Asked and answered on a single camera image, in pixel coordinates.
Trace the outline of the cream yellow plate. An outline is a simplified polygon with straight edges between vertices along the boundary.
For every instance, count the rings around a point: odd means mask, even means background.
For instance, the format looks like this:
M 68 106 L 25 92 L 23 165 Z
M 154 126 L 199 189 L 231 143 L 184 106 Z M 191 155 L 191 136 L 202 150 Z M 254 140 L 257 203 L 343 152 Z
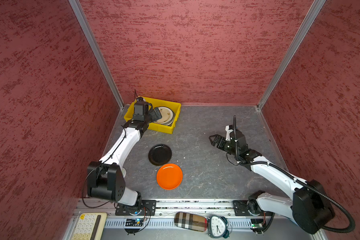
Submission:
M 170 108 L 167 107 L 159 107 L 159 108 L 162 114 L 162 118 L 156 121 L 155 122 L 156 124 L 161 124 L 163 122 L 167 122 L 175 118 L 175 113 Z

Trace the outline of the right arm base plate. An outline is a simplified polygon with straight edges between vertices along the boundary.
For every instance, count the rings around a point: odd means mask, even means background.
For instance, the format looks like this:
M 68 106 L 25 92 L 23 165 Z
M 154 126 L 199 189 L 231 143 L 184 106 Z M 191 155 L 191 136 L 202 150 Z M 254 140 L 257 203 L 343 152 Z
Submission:
M 233 210 L 236 217 L 263 217 L 264 213 L 261 212 L 259 215 L 252 215 L 247 206 L 247 200 L 233 200 Z

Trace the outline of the white flower motif plate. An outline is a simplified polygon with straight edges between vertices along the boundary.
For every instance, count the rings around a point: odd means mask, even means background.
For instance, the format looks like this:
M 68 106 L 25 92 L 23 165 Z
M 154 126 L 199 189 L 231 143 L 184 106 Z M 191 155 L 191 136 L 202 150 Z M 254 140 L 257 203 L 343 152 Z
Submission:
M 164 126 L 171 126 L 173 124 L 175 119 L 171 119 L 170 121 L 167 121 L 167 122 L 163 122 L 161 123 L 161 125 L 164 125 Z

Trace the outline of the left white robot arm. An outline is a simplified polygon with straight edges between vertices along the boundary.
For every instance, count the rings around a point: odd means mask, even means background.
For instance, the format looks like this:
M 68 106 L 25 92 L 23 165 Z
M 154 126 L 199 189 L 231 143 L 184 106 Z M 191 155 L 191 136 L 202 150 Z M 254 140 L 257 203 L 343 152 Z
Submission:
M 141 210 L 141 194 L 126 187 L 122 169 L 149 124 L 161 118 L 159 108 L 154 108 L 142 97 L 136 99 L 133 117 L 123 125 L 119 139 L 99 161 L 93 161 L 87 167 L 86 184 L 89 197 L 123 205 L 132 214 Z

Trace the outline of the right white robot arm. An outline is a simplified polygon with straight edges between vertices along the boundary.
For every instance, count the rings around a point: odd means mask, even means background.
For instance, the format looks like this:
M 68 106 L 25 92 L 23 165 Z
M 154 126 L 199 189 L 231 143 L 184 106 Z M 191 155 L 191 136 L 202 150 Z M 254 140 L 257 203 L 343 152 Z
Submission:
M 246 167 L 286 194 L 285 197 L 274 196 L 265 191 L 257 191 L 247 201 L 248 212 L 259 216 L 263 212 L 272 212 L 290 219 L 309 234 L 315 234 L 335 217 L 331 202 L 326 199 L 323 186 L 317 181 L 307 182 L 270 162 L 261 153 L 252 150 L 246 143 L 229 137 L 212 135 L 211 145 L 235 156 L 239 166 Z

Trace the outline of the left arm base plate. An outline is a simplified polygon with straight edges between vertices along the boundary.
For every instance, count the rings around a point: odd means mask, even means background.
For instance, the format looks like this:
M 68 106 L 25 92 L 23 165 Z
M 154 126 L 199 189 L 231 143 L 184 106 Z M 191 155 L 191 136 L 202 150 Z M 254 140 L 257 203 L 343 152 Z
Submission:
M 137 206 L 116 205 L 115 215 L 124 217 L 154 216 L 156 212 L 156 200 L 142 200 L 140 208 Z

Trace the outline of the orange plate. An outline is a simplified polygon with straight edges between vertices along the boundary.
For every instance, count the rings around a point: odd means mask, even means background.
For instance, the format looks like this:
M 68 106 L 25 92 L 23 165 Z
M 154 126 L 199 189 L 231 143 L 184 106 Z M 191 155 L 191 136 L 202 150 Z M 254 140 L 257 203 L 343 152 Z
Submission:
M 183 171 L 176 164 L 165 164 L 157 173 L 157 183 L 164 190 L 176 189 L 183 180 Z

